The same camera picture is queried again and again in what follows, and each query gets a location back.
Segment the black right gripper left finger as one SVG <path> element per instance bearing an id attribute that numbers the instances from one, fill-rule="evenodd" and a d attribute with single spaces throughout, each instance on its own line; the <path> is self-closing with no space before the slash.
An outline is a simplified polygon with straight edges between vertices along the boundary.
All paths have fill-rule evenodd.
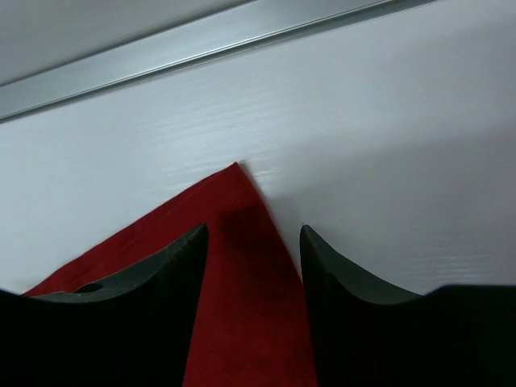
<path id="1" fill-rule="evenodd" d="M 2 385 L 181 385 L 208 243 L 202 224 L 72 293 L 2 292 Z"/>

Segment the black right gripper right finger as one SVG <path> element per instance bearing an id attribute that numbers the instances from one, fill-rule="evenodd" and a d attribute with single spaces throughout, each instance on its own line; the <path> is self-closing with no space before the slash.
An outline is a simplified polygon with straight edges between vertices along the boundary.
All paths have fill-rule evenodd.
<path id="1" fill-rule="evenodd" d="M 445 285 L 419 295 L 300 231 L 321 386 L 512 386 L 515 288 Z"/>

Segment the dark red t shirt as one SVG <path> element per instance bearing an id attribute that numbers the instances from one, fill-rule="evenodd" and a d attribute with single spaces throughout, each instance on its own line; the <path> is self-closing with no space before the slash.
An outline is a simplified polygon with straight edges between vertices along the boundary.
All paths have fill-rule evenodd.
<path id="1" fill-rule="evenodd" d="M 208 227 L 209 247 L 185 385 L 315 385 L 302 282 L 239 164 L 199 181 L 57 269 L 30 295 L 78 289 L 200 223 Z"/>

